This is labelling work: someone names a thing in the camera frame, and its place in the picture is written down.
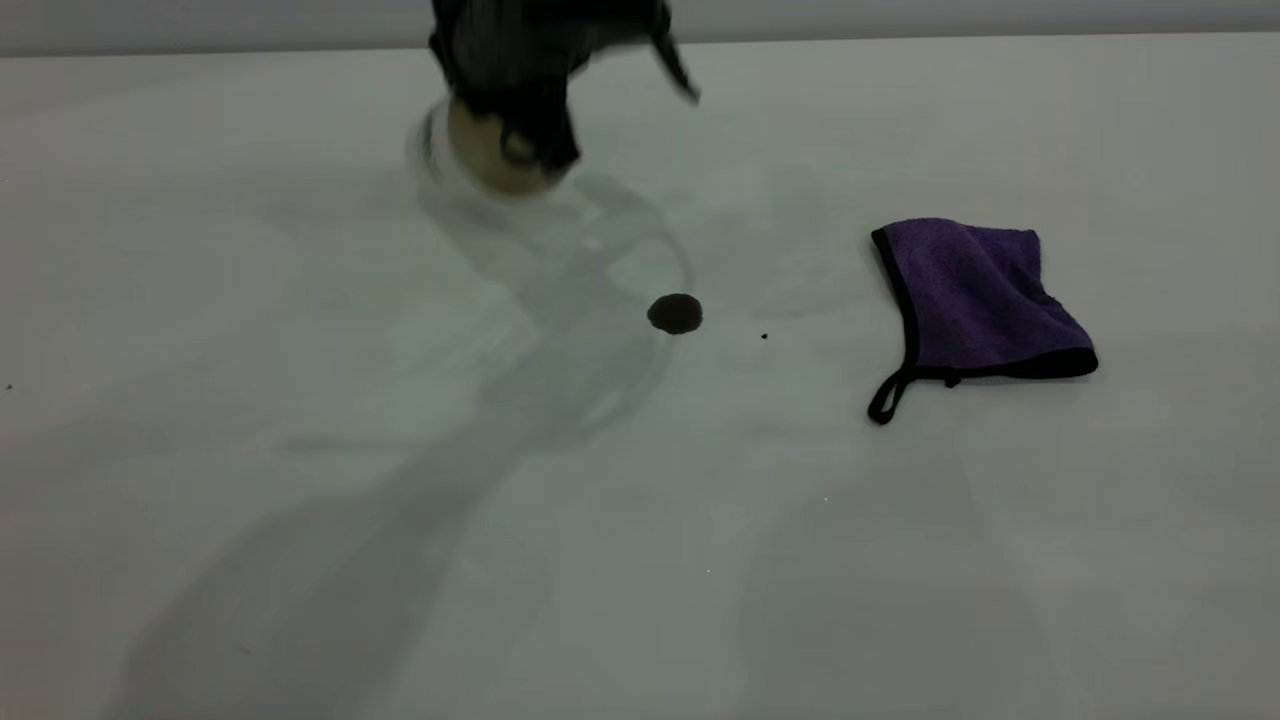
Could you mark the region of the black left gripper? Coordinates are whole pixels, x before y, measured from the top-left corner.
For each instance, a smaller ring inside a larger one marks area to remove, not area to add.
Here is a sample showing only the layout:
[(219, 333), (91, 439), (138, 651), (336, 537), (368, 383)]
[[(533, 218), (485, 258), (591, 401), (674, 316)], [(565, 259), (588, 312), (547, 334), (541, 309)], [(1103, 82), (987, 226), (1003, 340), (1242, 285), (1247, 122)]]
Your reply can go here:
[[(434, 1), (429, 47), (453, 97), (490, 102), (562, 85), (598, 53), (649, 45), (671, 68), (667, 1)], [(566, 172), (581, 150), (564, 95), (532, 97), (498, 113), (499, 149), (516, 167)]]

